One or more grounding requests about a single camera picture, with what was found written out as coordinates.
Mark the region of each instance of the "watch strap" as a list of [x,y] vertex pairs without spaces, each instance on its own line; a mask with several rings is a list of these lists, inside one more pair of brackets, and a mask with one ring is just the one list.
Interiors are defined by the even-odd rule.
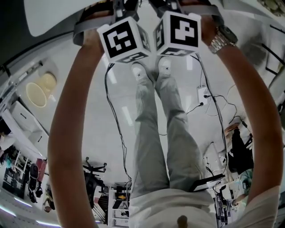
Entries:
[[235,46],[234,43],[229,41],[219,30],[217,31],[217,34],[215,38],[212,40],[211,45],[209,46],[210,51],[213,54],[216,54],[218,51],[220,51],[224,46],[232,45]]

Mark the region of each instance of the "wristwatch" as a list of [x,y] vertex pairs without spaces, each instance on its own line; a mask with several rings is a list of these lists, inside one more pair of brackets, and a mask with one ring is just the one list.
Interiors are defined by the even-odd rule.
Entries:
[[217,27],[217,34],[209,46],[210,51],[216,54],[224,46],[235,46],[238,42],[236,35],[225,25]]

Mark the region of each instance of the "box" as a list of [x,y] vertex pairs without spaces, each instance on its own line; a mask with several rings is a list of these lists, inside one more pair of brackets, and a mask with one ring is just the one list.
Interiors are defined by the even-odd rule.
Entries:
[[186,56],[201,45],[201,16],[166,11],[153,32],[158,55]]
[[97,31],[110,63],[130,63],[151,55],[148,34],[132,17]]

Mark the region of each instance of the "power strip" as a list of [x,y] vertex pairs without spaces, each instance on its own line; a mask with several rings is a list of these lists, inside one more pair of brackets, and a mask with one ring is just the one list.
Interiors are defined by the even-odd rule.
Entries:
[[198,101],[199,103],[203,103],[204,105],[208,104],[208,98],[205,98],[205,95],[210,95],[208,89],[206,86],[199,86],[197,87],[197,93],[198,93]]

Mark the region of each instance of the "wrist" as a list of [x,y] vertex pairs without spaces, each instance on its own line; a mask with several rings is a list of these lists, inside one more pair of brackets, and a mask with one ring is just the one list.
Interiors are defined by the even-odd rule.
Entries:
[[208,23],[206,26],[202,27],[202,41],[205,45],[210,46],[216,35],[217,26],[214,22]]
[[100,48],[98,45],[83,45],[80,51],[89,59],[101,59],[104,54],[103,47]]

